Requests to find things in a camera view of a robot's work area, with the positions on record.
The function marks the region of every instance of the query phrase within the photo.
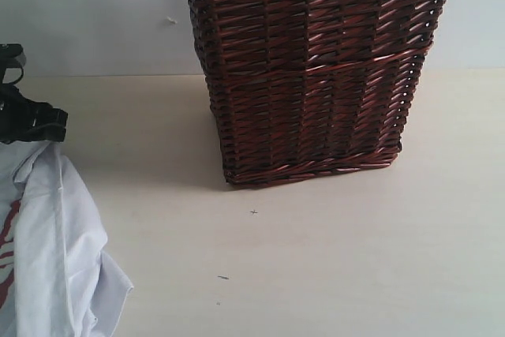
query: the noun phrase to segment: white cloth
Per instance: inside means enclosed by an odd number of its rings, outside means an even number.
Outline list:
[[[0,170],[0,337],[110,337],[132,284],[79,174],[48,143],[0,145]]]

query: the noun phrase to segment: white tabletop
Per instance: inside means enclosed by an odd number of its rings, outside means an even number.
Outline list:
[[[202,77],[22,89],[70,113],[136,285],[117,337],[503,337],[504,82],[427,72],[391,168],[257,191],[223,182]]]

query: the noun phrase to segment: woven basket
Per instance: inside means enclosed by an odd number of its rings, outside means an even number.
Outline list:
[[[189,0],[234,185],[387,167],[445,0]]]

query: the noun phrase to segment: black plastic object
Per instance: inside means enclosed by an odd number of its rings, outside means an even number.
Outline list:
[[[24,98],[15,86],[24,76],[25,63],[21,45],[0,45],[0,142],[63,142],[68,114],[49,103]],[[13,82],[3,83],[7,69],[19,69],[21,75]]]

